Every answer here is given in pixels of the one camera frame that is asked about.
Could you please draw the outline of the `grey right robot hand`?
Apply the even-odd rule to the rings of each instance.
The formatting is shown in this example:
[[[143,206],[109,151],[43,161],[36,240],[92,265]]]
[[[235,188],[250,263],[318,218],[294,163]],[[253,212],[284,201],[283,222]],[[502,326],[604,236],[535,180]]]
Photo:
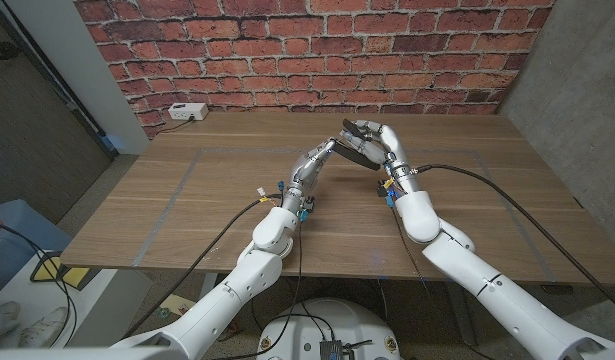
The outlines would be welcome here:
[[[391,127],[369,120],[344,120],[340,135],[354,151],[382,166],[404,194],[420,190],[406,151]]]

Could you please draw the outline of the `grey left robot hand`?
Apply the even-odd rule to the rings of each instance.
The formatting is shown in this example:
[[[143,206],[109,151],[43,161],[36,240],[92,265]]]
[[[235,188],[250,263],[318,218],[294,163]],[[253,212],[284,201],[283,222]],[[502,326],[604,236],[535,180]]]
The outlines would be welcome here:
[[[304,199],[311,195],[324,163],[333,152],[335,140],[329,138],[301,155],[291,170],[281,207],[296,213]]]

